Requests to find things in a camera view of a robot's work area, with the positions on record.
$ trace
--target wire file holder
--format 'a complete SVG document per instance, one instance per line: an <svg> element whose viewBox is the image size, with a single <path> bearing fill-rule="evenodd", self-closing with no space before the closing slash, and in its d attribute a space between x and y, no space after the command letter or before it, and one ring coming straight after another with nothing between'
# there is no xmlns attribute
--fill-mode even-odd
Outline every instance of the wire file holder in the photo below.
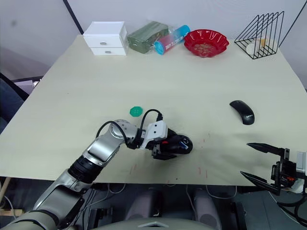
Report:
<svg viewBox="0 0 307 230"><path fill-rule="evenodd" d="M277 53L284 11L257 15L235 39L235 43L252 59Z"/></svg>

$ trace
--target table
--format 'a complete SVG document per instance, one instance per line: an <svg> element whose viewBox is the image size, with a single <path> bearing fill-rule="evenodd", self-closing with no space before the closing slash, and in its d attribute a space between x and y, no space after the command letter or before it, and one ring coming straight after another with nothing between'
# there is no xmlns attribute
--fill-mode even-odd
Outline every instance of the table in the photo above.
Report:
<svg viewBox="0 0 307 230"><path fill-rule="evenodd" d="M233 100L253 109L254 124L242 124ZM159 109L194 149L159 161L122 145L96 182L251 185L239 171L269 179L278 157L246 143L290 148L292 161L307 149L306 92L280 51L252 60L231 41L213 58L182 44L163 56L94 56L78 36L0 135L0 175L55 180L105 121L139 126L142 117L129 114L133 106Z"/></svg>

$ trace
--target black mouse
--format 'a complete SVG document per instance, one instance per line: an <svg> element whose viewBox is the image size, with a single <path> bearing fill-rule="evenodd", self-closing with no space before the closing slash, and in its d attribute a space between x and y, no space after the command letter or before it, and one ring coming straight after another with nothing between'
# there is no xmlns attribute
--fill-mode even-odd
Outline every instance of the black mouse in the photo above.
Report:
<svg viewBox="0 0 307 230"><path fill-rule="evenodd" d="M235 110L237 110L237 112L240 114L244 125L251 125L254 123L255 121L254 112L246 103L237 100L231 102L230 106L233 107Z"/></svg>

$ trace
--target red bowl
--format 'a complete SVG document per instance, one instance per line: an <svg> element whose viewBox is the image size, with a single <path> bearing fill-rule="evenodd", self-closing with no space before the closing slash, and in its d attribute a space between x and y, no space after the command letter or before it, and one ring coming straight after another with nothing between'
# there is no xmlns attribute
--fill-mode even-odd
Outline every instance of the red bowl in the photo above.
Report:
<svg viewBox="0 0 307 230"><path fill-rule="evenodd" d="M214 30L194 30L185 37L185 47L201 58L212 58L229 45L227 38Z"/></svg>

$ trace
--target green package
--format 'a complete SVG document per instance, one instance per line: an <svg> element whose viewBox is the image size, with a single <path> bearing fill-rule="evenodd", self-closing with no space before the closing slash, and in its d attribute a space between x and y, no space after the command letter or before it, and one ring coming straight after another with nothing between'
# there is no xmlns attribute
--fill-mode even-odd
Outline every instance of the green package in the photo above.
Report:
<svg viewBox="0 0 307 230"><path fill-rule="evenodd" d="M168 26L151 22L127 36L129 47L142 54L147 53L155 41L168 35Z"/></svg>

